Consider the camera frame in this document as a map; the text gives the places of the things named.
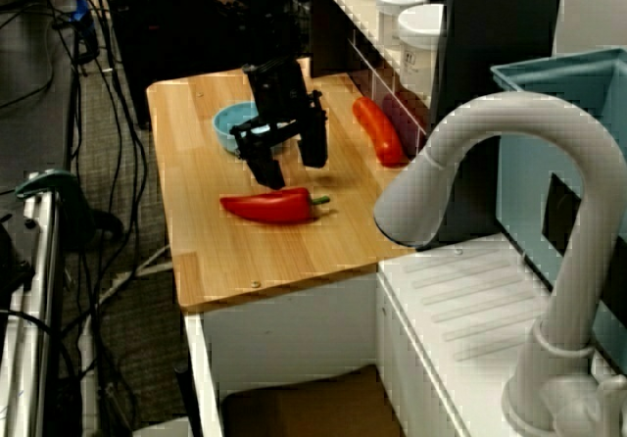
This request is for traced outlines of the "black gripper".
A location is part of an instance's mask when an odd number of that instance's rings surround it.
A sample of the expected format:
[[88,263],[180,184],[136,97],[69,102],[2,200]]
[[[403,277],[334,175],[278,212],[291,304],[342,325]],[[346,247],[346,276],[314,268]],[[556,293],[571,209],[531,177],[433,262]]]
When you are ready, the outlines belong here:
[[276,58],[247,65],[243,71],[258,115],[230,133],[257,183],[273,190],[285,186],[272,148],[296,136],[303,164],[323,168],[328,159],[326,112],[320,104],[321,93],[307,90],[300,64],[293,58]]

